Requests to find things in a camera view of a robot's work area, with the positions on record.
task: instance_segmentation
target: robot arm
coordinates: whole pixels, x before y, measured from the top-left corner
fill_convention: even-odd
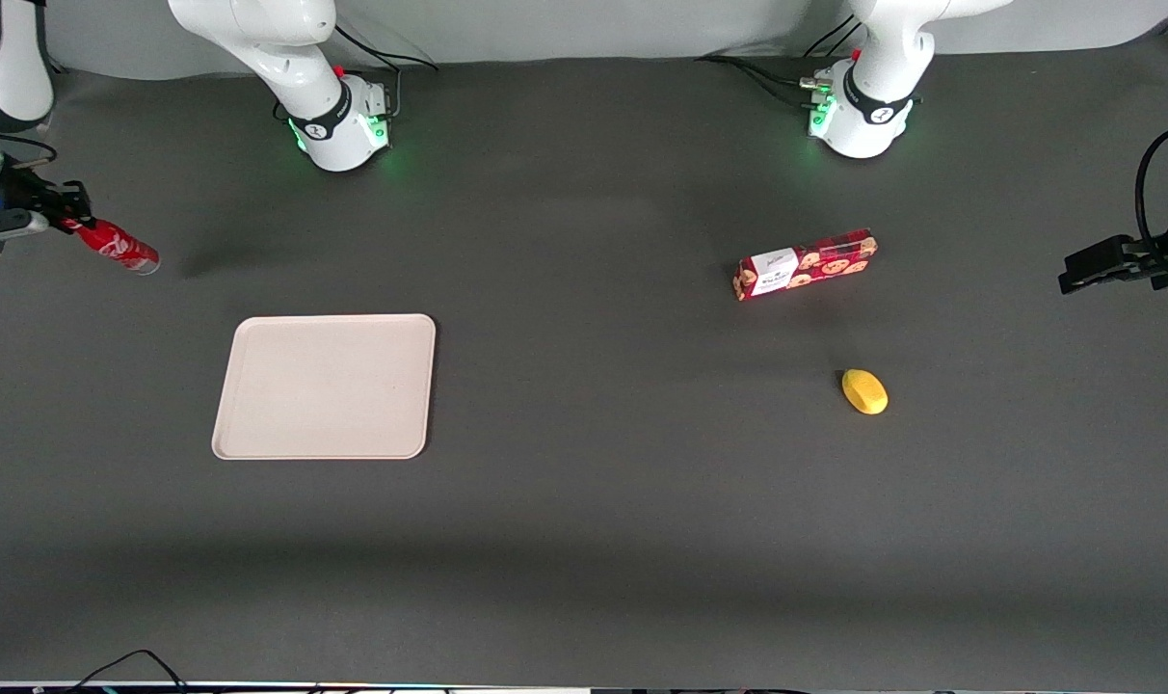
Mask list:
[[[0,0],[0,132],[33,127],[51,109],[43,2]]]
[[[152,273],[160,255],[117,224],[91,215],[91,201],[81,181],[48,183],[29,164],[0,152],[0,241],[60,229],[72,234],[100,256],[130,271]]]
[[[319,167],[360,167],[387,148],[387,92],[334,70],[319,51],[336,27],[334,0],[168,0],[182,27],[232,53],[290,114]]]
[[[967,18],[1011,0],[850,0],[867,26],[861,57],[819,70],[804,86],[814,89],[818,114],[808,133],[847,157],[883,153],[905,132],[911,95],[936,56],[934,36],[924,23]],[[842,89],[832,92],[832,85]]]

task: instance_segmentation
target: green led light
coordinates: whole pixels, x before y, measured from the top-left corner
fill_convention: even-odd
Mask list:
[[[301,132],[297,131],[292,118],[288,119],[288,129],[293,131],[293,137],[297,138],[297,148],[306,152],[306,141],[301,139]]]

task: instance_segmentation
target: gray table surface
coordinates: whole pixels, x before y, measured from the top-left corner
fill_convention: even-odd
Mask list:
[[[7,247],[0,680],[1168,690],[1168,291],[1055,284],[1133,229],[1168,39],[938,58],[870,162],[719,65],[408,78],[343,175],[257,79],[60,83],[53,174],[165,265]],[[861,225],[869,272],[730,296]],[[213,457],[238,321],[408,311],[416,460]]]

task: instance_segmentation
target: black cable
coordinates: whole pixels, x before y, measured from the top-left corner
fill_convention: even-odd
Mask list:
[[[764,91],[766,91],[770,97],[777,98],[778,102],[781,102],[781,104],[785,104],[787,106],[800,106],[800,105],[804,104],[804,102],[792,100],[792,98],[790,98],[787,96],[784,96],[784,93],[779,93],[778,91],[774,91],[774,89],[772,86],[769,86],[769,84],[764,83],[764,79],[759,79],[759,75],[756,75],[752,71],[748,71],[746,68],[743,68],[741,65],[735,65],[735,67],[737,67],[738,70],[742,71],[743,75],[750,76],[750,78],[752,79],[752,82],[755,82],[756,84],[759,85],[760,89],[763,89]]]
[[[827,40],[828,40],[828,36],[832,36],[832,35],[836,34],[836,32],[839,32],[839,30],[843,30],[843,28],[846,28],[846,25],[848,25],[848,23],[849,23],[849,20],[851,20],[851,19],[854,19],[854,14],[849,14],[849,16],[848,16],[848,18],[846,18],[846,21],[843,21],[843,22],[840,22],[840,25],[837,25],[837,26],[836,26],[836,27],[835,27],[835,28],[834,28],[833,30],[828,32],[828,34],[826,34],[826,35],[822,35],[822,36],[820,36],[820,37],[819,37],[819,39],[816,40],[816,42],[814,42],[814,43],[812,44],[812,48],[808,48],[808,49],[806,49],[806,51],[805,51],[805,53],[802,54],[802,56],[804,56],[805,58],[809,58],[809,57],[812,56],[812,51],[814,51],[814,49],[819,48],[819,44],[821,44],[821,43],[823,43],[825,41],[827,41]]]
[[[152,651],[148,651],[146,648],[139,648],[138,651],[130,651],[130,653],[126,653],[125,655],[121,655],[121,658],[113,660],[111,664],[107,664],[107,666],[95,668],[92,672],[88,673],[88,675],[83,678],[83,680],[78,680],[78,685],[71,686],[71,688],[69,688],[67,692],[69,693],[69,692],[81,690],[83,686],[86,685],[88,681],[95,680],[96,675],[99,675],[102,672],[107,671],[113,666],[117,666],[117,664],[125,662],[125,660],[133,658],[134,655],[138,654],[144,654],[151,658],[152,660],[157,660],[158,666],[160,666],[161,669],[164,669],[165,673],[167,673],[168,678],[174,681],[174,686],[178,687],[179,694],[186,694],[186,680],[182,680],[182,678],[180,678],[180,675],[178,675],[178,673],[174,672],[174,668],[168,667],[168,664],[166,664],[165,660],[161,660],[160,655],[157,655],[155,653],[152,653]]]
[[[362,49],[362,51],[371,54],[371,56],[374,56],[376,58],[380,58],[380,61],[382,61],[383,64],[385,64],[387,67],[391,68],[391,71],[395,72],[395,105],[391,106],[390,113],[387,113],[384,116],[384,118],[395,118],[395,116],[398,116],[399,114],[399,103],[402,102],[402,96],[399,96],[399,92],[402,91],[402,88],[403,88],[403,84],[404,84],[404,79],[401,76],[403,74],[403,70],[399,69],[399,65],[396,65],[394,62],[389,61],[389,58],[388,58],[388,56],[394,56],[394,54],[392,53],[382,53],[382,51],[378,51],[376,48],[371,48],[368,44],[364,44],[361,41],[357,41],[356,39],[354,39],[354,36],[352,36],[349,34],[349,32],[342,30],[342,28],[340,28],[340,27],[336,27],[336,30],[340,32],[340,35],[345,36],[346,40],[349,40],[349,43],[354,44],[356,48]],[[433,68],[434,71],[438,71],[438,65],[432,65],[430,63],[426,63],[425,61],[417,61],[417,62],[418,63],[425,63],[426,65],[430,65],[431,68]]]
[[[57,158],[57,151],[54,150],[51,146],[43,144],[43,141],[40,141],[40,140],[28,140],[28,138],[26,138],[26,137],[15,137],[15,136],[12,136],[12,134],[6,134],[5,136],[1,132],[0,132],[0,140],[18,141],[18,144],[20,144],[20,145],[39,146],[39,148],[42,148],[43,151],[48,152],[48,155],[46,157],[46,159],[48,159],[48,161],[54,161],[54,159]]]
[[[1140,231],[1140,241],[1145,244],[1145,250],[1147,250],[1154,258],[1154,262],[1159,264],[1159,268],[1164,269],[1166,273],[1168,273],[1168,262],[1166,262],[1166,256],[1157,249],[1157,243],[1154,241],[1152,234],[1148,233],[1148,223],[1145,221],[1145,174],[1148,174],[1148,164],[1153,161],[1154,153],[1156,153],[1159,146],[1162,146],[1162,144],[1167,140],[1168,131],[1154,138],[1154,141],[1148,145],[1148,150],[1145,150],[1145,153],[1140,158],[1140,166],[1136,167],[1136,183],[1133,189],[1136,206],[1136,229]]]
[[[799,85],[799,79],[792,79],[787,78],[787,76],[770,74],[770,71],[767,71],[766,69],[757,65],[756,63],[752,63],[751,61],[746,61],[746,58],[743,57],[738,58],[734,56],[719,56],[718,54],[711,54],[711,56],[696,57],[696,61],[704,63],[721,63],[723,65],[735,65],[736,68],[746,68],[748,70],[756,71],[756,74],[763,76],[765,79],[769,79],[769,82],[774,82],[777,84],[784,84],[787,86]]]
[[[780,78],[780,76],[770,74],[770,71],[765,70],[764,68],[760,68],[759,65],[752,64],[748,61],[743,61],[743,58],[741,57],[738,58],[730,56],[700,56],[696,57],[696,61],[704,63],[719,63],[723,65],[734,65],[735,68],[738,68],[738,71],[741,71],[743,75],[750,76],[752,82],[758,84],[759,88],[763,89],[765,92],[767,92],[770,97],[777,98],[778,102],[781,102],[781,104],[786,104],[788,106],[800,106],[804,104],[804,102],[792,100],[792,98],[784,96],[784,93],[774,91],[774,89],[772,86],[769,86],[769,84],[766,84],[764,79],[760,79],[760,76],[763,75],[765,76],[765,78],[769,78],[770,82],[781,85],[797,86],[797,82],[791,82],[787,78]]]
[[[840,48],[840,44],[844,43],[846,40],[849,39],[849,36],[853,36],[854,32],[857,30],[857,27],[861,27],[861,26],[862,26],[862,22],[857,22],[856,25],[854,25],[853,28],[850,28],[848,32],[846,32],[846,35],[841,36],[839,42],[832,44],[832,48],[828,49],[828,51],[826,53],[826,56],[832,56],[832,53],[834,53],[836,48]]]
[[[434,62],[422,61],[420,57],[402,56],[402,54],[399,54],[399,53],[382,53],[382,51],[378,51],[376,48],[370,48],[369,46],[366,46],[361,41],[357,41],[356,39],[354,39],[354,36],[352,36],[349,34],[349,32],[342,30],[342,28],[340,28],[340,27],[336,27],[336,30],[340,32],[340,35],[345,36],[346,40],[349,40],[349,43],[354,44],[356,48],[362,49],[362,51],[364,51],[364,53],[371,54],[371,56],[374,56],[376,58],[385,58],[387,57],[387,58],[396,58],[396,61],[409,61],[409,62],[412,62],[412,63],[420,63],[422,65],[425,65],[425,67],[432,69],[433,71],[438,71],[438,65],[436,65]]]

